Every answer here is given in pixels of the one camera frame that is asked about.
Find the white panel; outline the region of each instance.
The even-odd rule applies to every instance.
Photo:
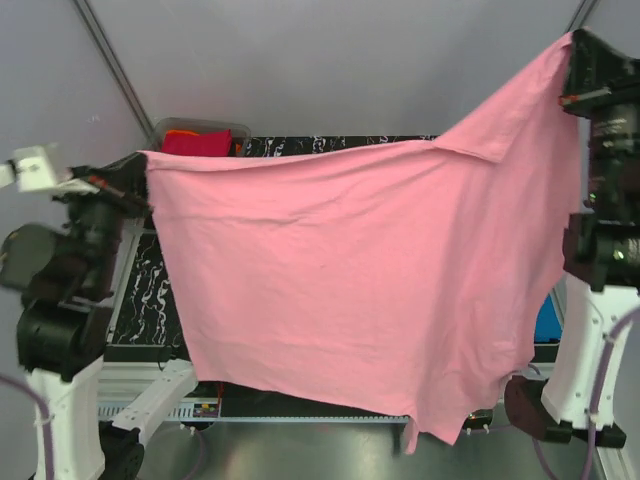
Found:
[[[440,133],[557,39],[578,0],[99,0],[155,121],[254,135]]]
[[[69,0],[0,0],[0,161],[20,147],[58,142],[66,165],[106,164],[143,145],[133,116]],[[0,243],[27,222],[59,226],[46,195],[0,190]],[[0,370],[20,376],[17,294],[0,290]],[[0,388],[3,479],[36,471],[34,407]]]
[[[588,25],[605,41],[627,55],[640,57],[640,2],[616,0],[601,2],[593,12]],[[640,325],[634,325],[627,340],[615,393],[614,414],[616,421],[627,433],[628,457],[634,470],[640,473]]]

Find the red object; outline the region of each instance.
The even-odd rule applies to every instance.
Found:
[[[231,130],[203,135],[174,130],[165,135],[160,151],[193,157],[227,157],[231,143]]]

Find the pink fabric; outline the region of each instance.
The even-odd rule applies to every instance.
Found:
[[[580,197],[567,35],[433,142],[322,155],[147,152],[200,380],[387,415],[453,444],[533,356]]]

